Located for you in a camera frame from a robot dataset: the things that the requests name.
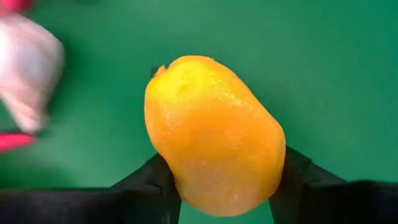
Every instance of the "peeled mango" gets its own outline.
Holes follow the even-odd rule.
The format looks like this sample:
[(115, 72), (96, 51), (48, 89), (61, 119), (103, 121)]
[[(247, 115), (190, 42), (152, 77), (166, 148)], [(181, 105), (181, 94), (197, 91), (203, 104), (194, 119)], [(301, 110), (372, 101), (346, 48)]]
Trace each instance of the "peeled mango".
[(233, 71), (204, 56), (160, 67), (145, 94), (150, 140), (183, 200), (213, 216), (236, 216), (278, 188), (282, 127)]

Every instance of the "green background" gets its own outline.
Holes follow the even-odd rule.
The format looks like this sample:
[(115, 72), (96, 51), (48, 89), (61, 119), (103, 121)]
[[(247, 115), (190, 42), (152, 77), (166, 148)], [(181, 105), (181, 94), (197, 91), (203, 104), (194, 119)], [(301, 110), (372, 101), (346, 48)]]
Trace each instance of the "green background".
[[(232, 68), (287, 142), (348, 180), (398, 181), (398, 1), (41, 0), (29, 17), (67, 50), (51, 123), (0, 156), (1, 187), (110, 186), (155, 153), (144, 125), (154, 65), (208, 55)], [(0, 109), (3, 130), (15, 127)], [(184, 205), (180, 223), (272, 223)]]

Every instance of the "white glove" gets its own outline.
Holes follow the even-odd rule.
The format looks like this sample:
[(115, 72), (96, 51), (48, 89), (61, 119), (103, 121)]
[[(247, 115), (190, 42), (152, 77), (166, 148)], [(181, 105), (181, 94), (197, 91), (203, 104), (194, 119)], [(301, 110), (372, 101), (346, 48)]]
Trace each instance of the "white glove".
[(0, 17), (0, 96), (19, 127), (43, 128), (46, 107), (63, 66), (63, 46), (29, 19)]

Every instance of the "fruit flesh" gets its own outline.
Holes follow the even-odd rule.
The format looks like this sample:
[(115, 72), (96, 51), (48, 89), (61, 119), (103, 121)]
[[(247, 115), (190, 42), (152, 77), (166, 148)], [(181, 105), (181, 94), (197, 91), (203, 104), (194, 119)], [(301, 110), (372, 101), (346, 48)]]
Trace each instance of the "fruit flesh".
[(235, 216), (277, 189), (285, 157), (279, 123), (227, 67), (185, 56), (160, 67), (146, 89), (145, 119), (183, 200)]

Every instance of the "pink object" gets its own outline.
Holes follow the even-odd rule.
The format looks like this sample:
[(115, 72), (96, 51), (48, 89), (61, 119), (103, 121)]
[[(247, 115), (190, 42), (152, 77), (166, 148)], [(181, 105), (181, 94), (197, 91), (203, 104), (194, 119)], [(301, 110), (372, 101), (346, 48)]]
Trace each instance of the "pink object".
[(17, 13), (0, 17), (0, 98), (25, 133), (44, 127), (62, 65), (63, 46), (49, 31)]
[(32, 4), (31, 0), (0, 0), (0, 4), (11, 11), (25, 11), (30, 8)]
[(0, 134), (0, 152), (32, 144), (35, 138), (29, 134)]

